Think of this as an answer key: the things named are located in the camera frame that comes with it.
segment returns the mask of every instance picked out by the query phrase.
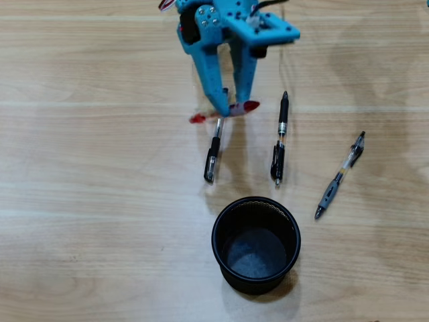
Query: cup rim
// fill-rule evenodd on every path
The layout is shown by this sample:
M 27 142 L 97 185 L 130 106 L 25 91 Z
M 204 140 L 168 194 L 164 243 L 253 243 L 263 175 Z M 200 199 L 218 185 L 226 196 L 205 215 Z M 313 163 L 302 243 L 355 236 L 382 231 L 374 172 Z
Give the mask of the cup rim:
M 267 276 L 267 277 L 263 277 L 263 278 L 252 278 L 252 277 L 246 277 L 244 275 L 238 274 L 237 272 L 235 272 L 234 270 L 231 270 L 221 259 L 221 255 L 219 254 L 219 252 L 217 251 L 217 239 L 216 239 L 216 232 L 218 230 L 218 226 L 219 226 L 219 221 L 233 208 L 235 208 L 238 205 L 241 205 L 242 203 L 247 203 L 250 201 L 261 201 L 261 202 L 265 202 L 265 203 L 269 203 L 277 208 L 279 208 L 281 211 L 283 211 L 286 216 L 288 217 L 288 219 L 290 220 L 290 223 L 292 224 L 294 231 L 295 231 L 295 237 L 296 237 L 296 247 L 295 247 L 295 252 L 294 255 L 292 256 L 292 259 L 289 261 L 289 263 L 282 269 L 280 270 L 278 273 L 275 273 L 274 275 L 271 276 Z M 227 205 L 219 214 L 219 216 L 217 217 L 214 225 L 213 225 L 213 230 L 212 230 L 212 249 L 213 249 L 213 253 L 214 256 L 216 258 L 216 261 L 218 262 L 219 266 L 221 267 L 221 270 L 225 270 L 227 271 L 230 275 L 234 276 L 236 279 L 241 280 L 243 282 L 250 282 L 253 284 L 262 284 L 262 283 L 266 283 L 266 282 L 271 282 L 273 280 L 276 280 L 278 278 L 283 277 L 284 275 L 286 275 L 294 266 L 296 260 L 298 259 L 298 255 L 300 253 L 300 249 L 301 249 L 301 233 L 300 233 L 300 229 L 298 228 L 298 224 L 296 223 L 296 220 L 294 218 L 294 216 L 292 216 L 292 214 L 281 204 L 279 204 L 277 201 L 272 200 L 270 198 L 266 198 L 266 197 L 244 197 L 241 198 L 239 200 L 236 200 L 232 203 L 230 203 L 229 205 Z

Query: black pen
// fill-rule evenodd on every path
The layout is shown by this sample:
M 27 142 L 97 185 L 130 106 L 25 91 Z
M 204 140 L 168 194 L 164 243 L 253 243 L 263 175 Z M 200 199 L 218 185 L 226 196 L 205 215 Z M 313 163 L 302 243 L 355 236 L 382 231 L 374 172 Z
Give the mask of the black pen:
M 283 180 L 284 152 L 286 144 L 286 132 L 288 131 L 288 113 L 289 113 L 289 96 L 288 92 L 284 92 L 282 101 L 280 102 L 279 116 L 279 140 L 274 146 L 273 162 L 271 163 L 271 177 L 275 180 L 275 185 L 279 186 Z
M 208 183 L 213 183 L 215 179 L 217 156 L 221 147 L 223 120 L 223 117 L 217 120 L 216 129 L 212 139 L 212 145 L 210 149 L 208 149 L 206 168 L 204 169 L 204 179 Z
M 365 132 L 363 131 L 361 135 L 357 138 L 355 144 L 353 144 L 350 148 L 349 154 L 345 158 L 343 164 L 341 165 L 341 169 L 335 176 L 335 179 L 330 182 L 328 188 L 323 194 L 322 200 L 320 200 L 319 205 L 316 210 L 316 214 L 314 215 L 315 219 L 319 219 L 320 216 L 325 212 L 328 208 L 330 202 L 334 199 L 336 191 L 340 186 L 341 181 L 343 181 L 347 171 L 355 165 L 355 162 L 362 155 L 363 148 L 365 147 Z

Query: black cup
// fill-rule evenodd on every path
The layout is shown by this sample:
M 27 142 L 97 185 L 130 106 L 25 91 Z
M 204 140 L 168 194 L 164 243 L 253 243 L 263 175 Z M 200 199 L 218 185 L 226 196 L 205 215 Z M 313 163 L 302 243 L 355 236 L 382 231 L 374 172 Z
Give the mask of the black cup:
M 283 280 L 301 248 L 291 213 L 264 197 L 246 197 L 227 206 L 212 231 L 214 256 L 236 290 L 262 294 Z

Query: wood grain surface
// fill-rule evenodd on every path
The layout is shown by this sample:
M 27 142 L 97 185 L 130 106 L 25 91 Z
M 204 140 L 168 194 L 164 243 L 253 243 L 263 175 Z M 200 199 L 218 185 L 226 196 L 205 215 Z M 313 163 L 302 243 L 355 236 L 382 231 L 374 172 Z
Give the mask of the wood grain surface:
M 213 186 L 214 125 L 187 121 L 206 101 L 177 13 L 157 6 L 0 1 L 0 321 L 429 321 L 426 0 L 271 7 L 302 38 L 260 61 L 261 107 L 227 120 Z M 362 130 L 362 158 L 314 222 Z M 229 287 L 210 244 L 220 211 L 249 195 L 279 201 L 302 233 L 294 269 L 260 297 Z

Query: robotic arm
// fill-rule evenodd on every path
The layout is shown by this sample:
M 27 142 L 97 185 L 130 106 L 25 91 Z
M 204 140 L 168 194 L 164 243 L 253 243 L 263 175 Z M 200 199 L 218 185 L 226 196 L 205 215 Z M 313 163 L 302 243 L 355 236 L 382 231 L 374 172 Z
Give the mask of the robotic arm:
M 300 31 L 273 13 L 260 13 L 264 4 L 282 0 L 176 0 L 177 32 L 185 53 L 192 56 L 204 94 L 223 116 L 229 116 L 228 89 L 222 85 L 217 47 L 228 43 L 234 66 L 238 103 L 249 100 L 258 58 L 267 47 L 299 39 Z

